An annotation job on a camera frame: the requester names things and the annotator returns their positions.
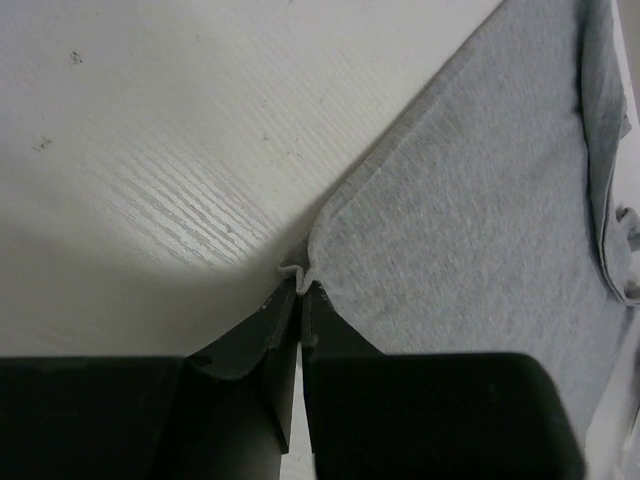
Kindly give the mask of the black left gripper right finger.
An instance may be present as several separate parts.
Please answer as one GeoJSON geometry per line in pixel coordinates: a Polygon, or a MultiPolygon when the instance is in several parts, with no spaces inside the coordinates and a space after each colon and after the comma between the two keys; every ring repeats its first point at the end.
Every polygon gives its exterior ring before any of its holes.
{"type": "Polygon", "coordinates": [[[304,400],[320,479],[582,479],[556,387],[520,353],[388,355],[313,284],[304,400]]]}

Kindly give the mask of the grey tank top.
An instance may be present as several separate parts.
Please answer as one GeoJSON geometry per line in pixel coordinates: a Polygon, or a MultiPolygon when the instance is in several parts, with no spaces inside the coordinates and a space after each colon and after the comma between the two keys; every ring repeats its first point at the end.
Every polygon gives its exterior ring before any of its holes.
{"type": "Polygon", "coordinates": [[[281,263],[386,353],[538,360],[584,440],[639,305],[608,1],[505,1],[281,263]]]}

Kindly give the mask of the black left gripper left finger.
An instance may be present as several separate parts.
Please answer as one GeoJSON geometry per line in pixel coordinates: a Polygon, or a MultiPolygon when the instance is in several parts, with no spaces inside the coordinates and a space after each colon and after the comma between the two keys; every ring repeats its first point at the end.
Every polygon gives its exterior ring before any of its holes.
{"type": "Polygon", "coordinates": [[[276,479],[290,447],[292,281],[186,356],[4,358],[5,479],[276,479]]]}

